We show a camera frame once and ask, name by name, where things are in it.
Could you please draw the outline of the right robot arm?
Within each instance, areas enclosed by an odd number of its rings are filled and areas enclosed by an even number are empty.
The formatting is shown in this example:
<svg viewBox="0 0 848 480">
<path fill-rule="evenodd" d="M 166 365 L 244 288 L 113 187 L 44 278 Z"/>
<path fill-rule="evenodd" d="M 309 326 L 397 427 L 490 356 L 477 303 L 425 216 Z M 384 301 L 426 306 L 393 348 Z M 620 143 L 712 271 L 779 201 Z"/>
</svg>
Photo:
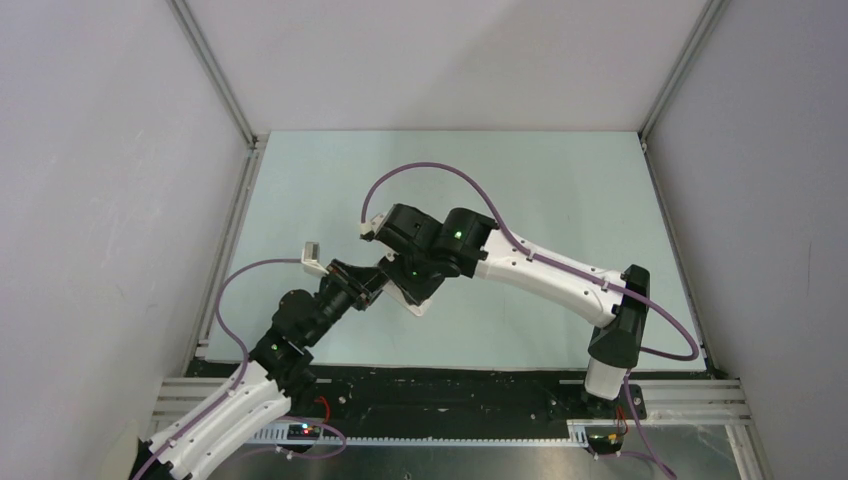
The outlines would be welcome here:
<svg viewBox="0 0 848 480">
<path fill-rule="evenodd" d="M 385 290 L 416 316 L 426 312 L 446 279 L 460 276 L 507 284 L 576 313 L 593 327 L 582 407 L 598 418 L 619 407 L 625 374 L 637 365 L 642 346 L 650 295 L 646 269 L 600 269 L 537 249 L 466 208 L 452 209 L 440 222 L 395 204 L 363 221 L 360 236 L 386 247 L 379 263 L 389 279 Z"/>
</svg>

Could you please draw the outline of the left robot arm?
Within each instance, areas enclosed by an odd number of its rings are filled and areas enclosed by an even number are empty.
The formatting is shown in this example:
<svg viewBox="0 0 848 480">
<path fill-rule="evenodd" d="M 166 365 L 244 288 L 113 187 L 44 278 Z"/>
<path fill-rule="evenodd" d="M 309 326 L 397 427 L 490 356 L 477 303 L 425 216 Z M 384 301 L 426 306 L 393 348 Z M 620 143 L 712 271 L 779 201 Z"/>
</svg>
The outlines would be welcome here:
<svg viewBox="0 0 848 480">
<path fill-rule="evenodd" d="M 311 347 L 351 309 L 363 311 L 389 278 L 378 266 L 334 260 L 316 292 L 294 289 L 238 369 L 209 397 L 164 431 L 138 444 L 131 479 L 206 479 L 273 420 L 314 406 Z"/>
</svg>

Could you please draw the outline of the white remote control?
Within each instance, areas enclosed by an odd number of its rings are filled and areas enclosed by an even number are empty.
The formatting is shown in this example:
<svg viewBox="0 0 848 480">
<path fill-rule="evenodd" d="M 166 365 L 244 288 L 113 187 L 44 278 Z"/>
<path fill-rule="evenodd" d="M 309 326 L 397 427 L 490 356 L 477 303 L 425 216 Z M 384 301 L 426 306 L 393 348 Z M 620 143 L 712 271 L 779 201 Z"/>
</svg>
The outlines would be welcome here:
<svg viewBox="0 0 848 480">
<path fill-rule="evenodd" d="M 423 316 L 429 308 L 430 297 L 436 289 L 434 283 L 411 268 L 407 268 L 402 262 L 383 258 L 377 266 L 389 278 L 389 283 L 383 292 L 413 315 Z"/>
</svg>

